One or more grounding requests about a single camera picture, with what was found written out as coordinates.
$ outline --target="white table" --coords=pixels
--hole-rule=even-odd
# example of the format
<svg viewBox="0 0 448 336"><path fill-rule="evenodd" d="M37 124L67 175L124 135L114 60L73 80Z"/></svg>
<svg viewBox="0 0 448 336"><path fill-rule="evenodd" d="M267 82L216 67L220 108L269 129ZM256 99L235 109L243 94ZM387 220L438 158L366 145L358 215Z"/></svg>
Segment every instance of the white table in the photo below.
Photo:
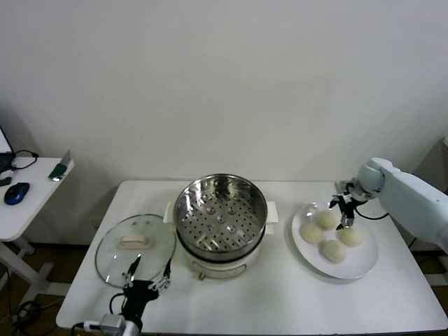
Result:
<svg viewBox="0 0 448 336"><path fill-rule="evenodd" d="M120 185L57 315L59 327L100 320L108 312L110 297L118 292L95 271L95 251L106 231L135 214L162 215L167 202L173 202L187 184L126 181ZM290 229L298 204L328 201L333 183L256 185L267 200L276 202L279 223L274 234L263 238L255 265L234 279L199 281L178 244L172 285L146 306L144 333L329 335L448 328L437 298L389 218L371 223L379 245L379 259L371 273L355 281L332 279L307 264L293 245ZM384 213L375 201L362 210L371 216Z"/></svg>
<svg viewBox="0 0 448 336"><path fill-rule="evenodd" d="M32 157L17 157L13 163L18 167L23 167L32 160ZM64 296L69 289L67 283L46 281L53 264L47 262L39 272L36 272L22 260L24 254L34 252L34 248L21 238L22 233L64 180L63 178L60 182L54 182L48 178L60 160L60 158L40 157L32 166L15 171L10 185L0 187L0 262L31 285L22 302L33 300L38 294ZM72 161L65 175L72 170L73 166ZM7 205L4 202L5 192L10 186L19 182L30 184L28 193L21 203L13 206ZM11 241L21 248L17 255L1 243ZM0 280L0 287L5 284L6 280L6 275L4 275Z"/></svg>

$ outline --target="table leg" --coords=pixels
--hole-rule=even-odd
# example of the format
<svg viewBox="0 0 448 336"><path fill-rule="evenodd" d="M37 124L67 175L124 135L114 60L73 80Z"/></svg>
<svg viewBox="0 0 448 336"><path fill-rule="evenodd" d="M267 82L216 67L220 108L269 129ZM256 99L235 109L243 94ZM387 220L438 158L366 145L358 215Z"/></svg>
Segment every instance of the table leg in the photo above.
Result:
<svg viewBox="0 0 448 336"><path fill-rule="evenodd" d="M56 283L46 280L53 268L52 263L47 262L39 272L36 272L3 243L0 243L0 262L30 284L22 302L32 301L39 294L65 296L70 288L69 283Z"/></svg>
<svg viewBox="0 0 448 336"><path fill-rule="evenodd" d="M16 239L14 241L14 245L16 245L20 249L19 253L17 254L20 259L22 259L25 254L33 254L35 252L34 247L31 246L24 238L20 237L19 239ZM7 280L8 275L5 272L0 279L0 290L6 285Z"/></svg>
<svg viewBox="0 0 448 336"><path fill-rule="evenodd" d="M27 254L33 254L35 249L33 246L29 244L24 238L20 237L14 241L14 245L16 245L20 250L25 250Z"/></svg>
<svg viewBox="0 0 448 336"><path fill-rule="evenodd" d="M40 279L39 274L34 269L3 243L0 243L0 261L28 284L37 282Z"/></svg>

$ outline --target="floor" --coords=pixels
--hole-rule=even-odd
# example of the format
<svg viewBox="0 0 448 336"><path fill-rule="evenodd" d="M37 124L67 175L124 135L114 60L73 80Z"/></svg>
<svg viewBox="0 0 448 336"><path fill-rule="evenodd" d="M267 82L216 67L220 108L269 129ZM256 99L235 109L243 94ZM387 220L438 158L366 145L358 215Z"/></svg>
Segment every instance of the floor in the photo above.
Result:
<svg viewBox="0 0 448 336"><path fill-rule="evenodd" d="M35 270L39 270L41 266L52 261L55 267L49 276L50 281L67 282L70 283L76 275L81 262L83 261L87 247L65 247L65 246L37 246L34 255L26 255L24 260L32 266ZM438 259L434 255L419 254L415 256L423 273L443 273L444 269L438 262ZM4 273L4 268L0 267L0 274ZM28 285L16 275L11 277L11 306L13 310L17 307L20 299L26 293ZM447 287L434 287L435 295L437 296L440 304L443 306L445 312L448 314L448 286ZM37 302L42 306L49 305L57 302L62 303L60 297L45 297L40 296ZM58 312L58 306L52 306L41 312L39 319L26 329L27 334L30 336L70 336L68 330L62 330L59 328L53 331L47 331L53 329L56 325L55 319ZM13 331L13 325L10 318L6 318L8 315L8 290L5 286L0 291L0 335L17 335L17 332ZM91 335L84 332L77 332L78 335ZM432 336L448 336L448 330L442 332L430 332L428 335Z"/></svg>

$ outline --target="black cable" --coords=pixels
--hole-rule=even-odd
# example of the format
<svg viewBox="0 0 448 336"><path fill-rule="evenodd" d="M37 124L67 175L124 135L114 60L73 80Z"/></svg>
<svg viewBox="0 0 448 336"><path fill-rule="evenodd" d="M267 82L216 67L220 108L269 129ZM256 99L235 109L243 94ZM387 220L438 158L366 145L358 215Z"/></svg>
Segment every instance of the black cable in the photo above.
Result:
<svg viewBox="0 0 448 336"><path fill-rule="evenodd" d="M369 221L379 221L380 219L383 219L383 218L389 216L389 213L385 213L383 216L380 216L380 217L368 217L368 216L364 216L362 213L360 213L360 212L357 210L357 208L355 208L355 212L356 212L359 216L361 216L361 217L363 217L363 218L365 218L365 219L368 219Z"/></svg>
<svg viewBox="0 0 448 336"><path fill-rule="evenodd" d="M60 304L55 303L51 304L45 309L42 309L40 304L34 301L26 301L23 302L15 312L13 313L13 310L11 308L11 274L9 272L9 269L6 268L6 274L8 275L8 311L10 314L11 319L13 320L14 325L14 331L19 331L20 333L24 334L25 336L46 336L50 334L52 331L57 329L57 325L54 325L51 329L47 330L43 334L35 335L28 333L24 328L27 326L30 326L35 320L39 317L40 313L50 307L60 306Z"/></svg>
<svg viewBox="0 0 448 336"><path fill-rule="evenodd" d="M11 274L8 268L6 268L6 274L8 275L8 311L9 316L13 317L13 310L11 308Z"/></svg>
<svg viewBox="0 0 448 336"><path fill-rule="evenodd" d="M14 153L14 155L17 155L18 153L21 153L21 152L29 153L29 154L31 155L31 157L34 158L34 161L31 162L31 163L29 163L29 164L27 164L27 165L24 166L24 167L17 167L17 166L15 166L14 164L12 164L12 165L11 165L11 169L12 169L12 170L20 170L20 169L28 168L29 166L34 165L34 164L36 163L36 161L37 161L37 158L39 157L39 154L38 154L38 153L31 152L30 150L26 150L26 149L18 150L17 152Z"/></svg>
<svg viewBox="0 0 448 336"><path fill-rule="evenodd" d="M414 245L416 240L417 240L417 238L413 238L413 240L410 242L410 244L407 247L410 249L412 247L412 245Z"/></svg>
<svg viewBox="0 0 448 336"><path fill-rule="evenodd" d="M71 327L71 332L70 332L71 336L76 336L75 329L77 329L77 328L84 329L84 323L80 322L80 323L75 324L73 327Z"/></svg>
<svg viewBox="0 0 448 336"><path fill-rule="evenodd" d="M111 313L111 314L113 314L113 310L112 310L112 303L113 303L113 301L116 299L116 298L118 298L119 296L124 296L125 294L124 293L118 293L118 294L115 294L113 297L111 297L111 300L109 301L109 312Z"/></svg>

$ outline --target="blue mouse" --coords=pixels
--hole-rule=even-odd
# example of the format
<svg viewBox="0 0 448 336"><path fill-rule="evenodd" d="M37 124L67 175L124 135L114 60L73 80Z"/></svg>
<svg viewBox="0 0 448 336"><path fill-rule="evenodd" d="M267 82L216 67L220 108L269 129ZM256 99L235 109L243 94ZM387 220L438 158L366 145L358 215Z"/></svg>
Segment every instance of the blue mouse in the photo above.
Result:
<svg viewBox="0 0 448 336"><path fill-rule="evenodd" d="M5 203L15 205L21 203L23 197L28 193L29 183L17 183L7 189L5 193Z"/></svg>

